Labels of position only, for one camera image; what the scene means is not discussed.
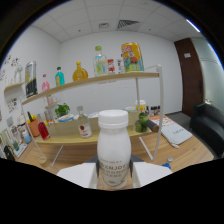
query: book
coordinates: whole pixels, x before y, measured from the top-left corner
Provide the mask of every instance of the book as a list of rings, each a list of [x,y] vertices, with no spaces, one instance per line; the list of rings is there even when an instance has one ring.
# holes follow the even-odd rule
[[[159,125],[160,116],[154,116],[151,120]],[[161,134],[175,148],[179,148],[179,144],[187,141],[193,136],[189,131],[168,118],[166,115],[163,115]]]

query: wooden table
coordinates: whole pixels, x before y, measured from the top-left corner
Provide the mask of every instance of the wooden table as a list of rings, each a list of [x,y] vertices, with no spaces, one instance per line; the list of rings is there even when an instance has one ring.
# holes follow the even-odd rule
[[[147,136],[142,136],[146,146],[151,154],[154,154],[157,133],[151,133]],[[159,148],[155,161],[151,161],[146,150],[140,140],[135,137],[131,139],[132,154],[144,160],[145,162],[162,165],[167,162],[168,157],[173,157],[171,162],[172,172],[177,172],[190,165],[199,164],[213,159],[212,153],[203,145],[196,137],[192,136],[189,140],[179,145],[179,149],[172,147],[168,141],[161,136]],[[49,146],[48,144],[40,145],[41,151],[47,156],[49,164],[54,160],[60,146]],[[97,155],[97,144],[64,146],[59,154],[53,168],[51,166],[42,167],[39,164],[40,153],[33,142],[28,145],[28,149],[16,161],[34,165],[50,173],[57,174],[60,169],[75,166],[84,163]],[[132,189],[131,176],[127,185],[123,189]],[[110,190],[99,178],[98,189]]]

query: ceiling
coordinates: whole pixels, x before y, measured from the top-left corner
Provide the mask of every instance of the ceiling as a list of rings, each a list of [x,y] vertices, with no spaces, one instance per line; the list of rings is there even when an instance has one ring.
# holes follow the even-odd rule
[[[32,26],[61,43],[107,31],[146,33],[172,42],[203,38],[179,13],[152,0],[72,0],[48,11]]]

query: red bottle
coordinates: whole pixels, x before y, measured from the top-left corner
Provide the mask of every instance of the red bottle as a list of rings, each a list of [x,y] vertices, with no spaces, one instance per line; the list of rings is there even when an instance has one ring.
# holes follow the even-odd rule
[[[40,135],[42,137],[43,140],[47,140],[50,138],[49,132],[47,130],[46,125],[44,124],[44,122],[42,121],[40,115],[37,115],[37,119],[38,119],[38,129],[40,132]]]

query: wall shelf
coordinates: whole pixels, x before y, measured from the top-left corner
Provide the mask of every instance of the wall shelf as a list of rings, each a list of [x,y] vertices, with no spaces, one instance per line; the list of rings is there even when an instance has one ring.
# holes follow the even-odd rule
[[[19,83],[15,83],[15,84],[6,86],[5,89],[4,89],[4,92],[6,92],[7,90],[10,90],[10,89],[14,89],[16,87],[22,86],[24,83],[25,82],[19,82]]]
[[[159,73],[150,73],[150,72],[129,72],[129,73],[121,73],[121,74],[115,74],[115,75],[105,75],[101,77],[94,77],[94,78],[88,78],[79,80],[76,82],[70,82],[67,84],[64,84],[62,86],[57,86],[55,88],[52,88],[50,90],[44,91],[42,93],[39,93],[37,95],[31,96],[27,98],[22,104],[25,105],[27,103],[30,103],[34,100],[37,100],[39,98],[52,95],[57,92],[64,91],[66,89],[70,89],[73,87],[79,87],[84,85],[89,85],[93,83],[102,83],[107,81],[114,81],[114,80],[123,80],[123,79],[142,79],[142,78],[158,78]]]
[[[50,138],[46,141],[42,139],[41,136],[38,136],[35,140],[38,144],[46,144],[46,145],[88,145],[88,144],[97,144],[98,136],[100,132],[100,128],[98,125],[98,118],[90,118],[89,119],[91,130],[93,135],[89,138],[83,139],[80,137],[78,130],[77,120],[71,120],[67,122],[59,122],[52,124],[49,128]],[[149,128],[144,133],[138,133],[134,130],[134,126],[127,127],[128,134],[130,138],[134,137],[142,137],[144,135],[148,135],[152,132]]]
[[[149,157],[151,160],[154,160],[157,154],[158,146],[159,146],[159,140],[160,140],[160,135],[161,135],[161,129],[162,129],[162,117],[163,117],[163,101],[164,101],[164,93],[163,93],[163,76],[162,76],[162,66],[161,65],[153,65],[151,67],[145,68],[145,69],[151,69],[154,68],[156,69],[156,72],[128,72],[128,73],[121,73],[121,74],[112,74],[112,75],[105,75],[105,76],[100,76],[100,77],[93,77],[93,78],[88,78],[84,80],[79,80],[76,82],[70,82],[67,84],[64,84],[62,86],[58,86],[55,88],[52,88],[50,90],[41,92],[39,94],[36,94],[34,96],[31,96],[27,98],[25,101],[22,102],[20,97],[20,102],[21,102],[21,107],[22,111],[24,113],[23,105],[30,103],[34,100],[52,95],[57,92],[61,92],[67,89],[75,88],[75,87],[80,87],[80,86],[85,86],[89,84],[102,84],[102,83],[110,83],[114,81],[119,81],[119,80],[125,80],[125,79],[134,79],[136,82],[136,92],[137,92],[137,100],[138,100],[138,108],[140,111],[140,94],[139,94],[139,79],[145,79],[145,78],[159,78],[160,80],[160,121],[159,121],[159,130],[158,130],[158,135],[157,135],[157,142],[155,146],[155,151],[154,155],[152,156],[149,150],[147,150],[147,153],[149,154]],[[98,125],[98,118],[90,118],[90,125],[91,125],[91,130],[93,135],[90,138],[83,139],[81,138],[78,130],[78,124],[77,120],[71,120],[67,122],[59,122],[52,124],[50,127],[48,127],[50,138],[46,141],[42,139],[41,136],[38,136],[37,138],[33,138],[38,150],[42,154],[40,148],[38,147],[38,144],[47,144],[47,145],[58,145],[61,146],[59,149],[54,162],[56,161],[61,149],[63,148],[64,145],[88,145],[88,144],[94,144],[98,142],[98,136],[100,132],[100,128]],[[131,139],[137,138],[138,140],[140,139],[143,146],[146,148],[143,140],[141,139],[142,136],[149,135],[153,133],[149,128],[147,128],[147,131],[144,133],[138,133],[135,131],[135,124],[130,122],[131,120],[129,119],[129,126],[127,127],[128,134]]]

